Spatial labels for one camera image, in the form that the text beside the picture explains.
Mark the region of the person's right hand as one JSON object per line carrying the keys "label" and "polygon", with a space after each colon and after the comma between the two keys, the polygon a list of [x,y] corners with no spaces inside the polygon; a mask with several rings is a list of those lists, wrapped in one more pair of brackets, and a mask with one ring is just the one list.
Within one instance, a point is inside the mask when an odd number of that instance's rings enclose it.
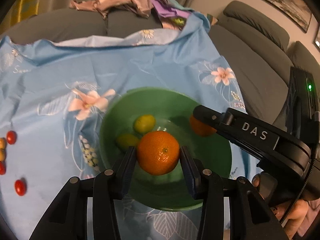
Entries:
{"label": "person's right hand", "polygon": [[[260,174],[256,174],[252,179],[254,187],[258,187],[260,184]],[[289,207],[290,202],[285,202],[272,207],[271,210],[275,216],[279,219],[284,215],[285,211]],[[289,239],[293,239],[297,234],[299,237],[303,237],[311,224],[315,220],[319,213],[319,199],[312,201],[305,201],[299,199],[296,201],[291,211],[287,215],[287,223],[283,227]]]}

